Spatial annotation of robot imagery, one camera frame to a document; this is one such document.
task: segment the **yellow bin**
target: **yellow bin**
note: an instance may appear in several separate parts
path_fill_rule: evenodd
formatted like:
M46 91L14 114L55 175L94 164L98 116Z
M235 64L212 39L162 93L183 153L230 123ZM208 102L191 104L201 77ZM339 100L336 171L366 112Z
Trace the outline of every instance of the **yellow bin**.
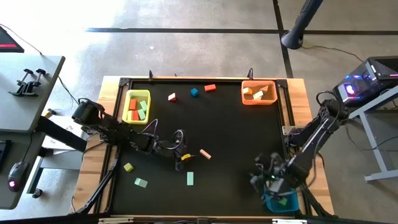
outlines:
M147 103L147 111L146 117L140 121L133 121L127 119L127 114L129 112L130 100L136 99L137 100L137 110L141 107L139 102L145 101ZM128 90L126 93L126 100L124 100L124 108L123 108L123 115L122 120L129 124L147 124L149 119L149 108L150 108L150 93L149 90Z

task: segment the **wooden table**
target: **wooden table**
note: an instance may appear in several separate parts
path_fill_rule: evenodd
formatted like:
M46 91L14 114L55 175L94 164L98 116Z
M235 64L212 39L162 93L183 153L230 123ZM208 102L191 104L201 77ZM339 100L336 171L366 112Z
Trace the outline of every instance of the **wooden table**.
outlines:
M104 77L102 82L101 91L99 93L98 103L103 105L105 112L108 114L113 113L114 105L116 102L116 95L118 92L119 79L121 77ZM147 78L147 77L127 77L127 78ZM154 77L154 78L176 78L176 77ZM184 77L184 78L215 78L215 77ZM226 77L218 77L219 79L234 79ZM304 80L299 78L288 78L287 83L289 86L290 102L292 105L292 111L294 114L294 121L296 126L305 126L308 122L312 120L310 106L308 104L307 92L305 91ZM289 123L287 117L287 110L285 106L285 101L282 100L282 107L284 110L285 123ZM121 121L121 113L123 107L119 110L118 120ZM91 147L98 144L98 136L92 137L87 147ZM84 156L83 162L81 164L81 169L79 173L78 182L76 185L75 195L73 204L76 209L81 208L85 202L91 197L91 194L97 188L100 181L101 168L103 166L103 161L105 157L106 145L100 145L96 149L87 152ZM111 158L114 158L115 150L112 150ZM333 206L331 204L328 183L326 181L325 170L323 169L322 160L318 157L316 160L317 166L317 178L315 182L310 186L310 190L315 198L322 204L323 208L334 214ZM313 172L310 173L307 180L312 180ZM109 184L104 189L103 200L101 202L100 211L103 212L106 208L106 202L109 194ZM303 200L299 194L300 209L304 213Z

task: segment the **plastic bin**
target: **plastic bin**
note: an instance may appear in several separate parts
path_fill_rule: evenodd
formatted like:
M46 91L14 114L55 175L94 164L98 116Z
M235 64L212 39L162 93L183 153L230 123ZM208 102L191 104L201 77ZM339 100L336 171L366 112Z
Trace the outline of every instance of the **plastic bin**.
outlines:
M260 91L261 88L268 86L268 91L264 93L261 100L253 99L252 95L243 94L243 89L249 87L253 91L253 95ZM271 105L277 99L276 87L274 81L269 80L246 80L242 82L241 88L242 103L244 105Z
M143 120L134 121L127 119L127 113L129 112L129 104L131 99L137 100L137 110L141 109L139 102L144 100L147 103L146 117ZM124 108L122 120L129 124L147 124L149 120L149 109L150 109L150 93L149 90L128 90L126 93L126 99L124 100Z
M287 199L286 205L282 205L277 200L269 199L269 195L266 194L267 208L275 213L294 212L300 208L296 192L286 195L285 198Z

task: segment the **concrete floor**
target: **concrete floor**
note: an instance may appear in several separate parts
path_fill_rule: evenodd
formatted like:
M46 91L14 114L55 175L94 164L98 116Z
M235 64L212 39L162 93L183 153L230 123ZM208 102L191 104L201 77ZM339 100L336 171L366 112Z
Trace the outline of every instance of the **concrete floor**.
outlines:
M293 26L304 0L280 0L285 29ZM105 75L286 77L276 34L133 34L86 33L84 27L173 27L276 29L271 0L168 1L6 1L2 24L47 55L64 55L60 76L76 97L97 99ZM325 0L309 29L398 30L395 0ZM306 35L304 46L347 50L361 59L398 55L398 36ZM28 45L28 54L36 54ZM290 50L295 78L304 78L312 115L315 95L330 90L359 65L353 56L326 49ZM59 83L47 104L73 110ZM369 147L362 130L349 127L361 147ZM398 179L365 183L363 175L379 172L372 152L355 149L344 129L322 149L335 213L343 218L397 223ZM398 153L391 152L394 161ZM0 220L64 215L69 212L78 173L45 170L39 188L46 197L24 194L15 210L0 210Z

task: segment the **computer mouse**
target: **computer mouse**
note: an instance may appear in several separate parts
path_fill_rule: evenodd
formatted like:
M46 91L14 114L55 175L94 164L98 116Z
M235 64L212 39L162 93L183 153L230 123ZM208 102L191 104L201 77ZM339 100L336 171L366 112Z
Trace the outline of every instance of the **computer mouse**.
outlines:
M17 162L13 165L8 174L8 189L12 192L19 191L25 186L26 171L29 163L28 162Z

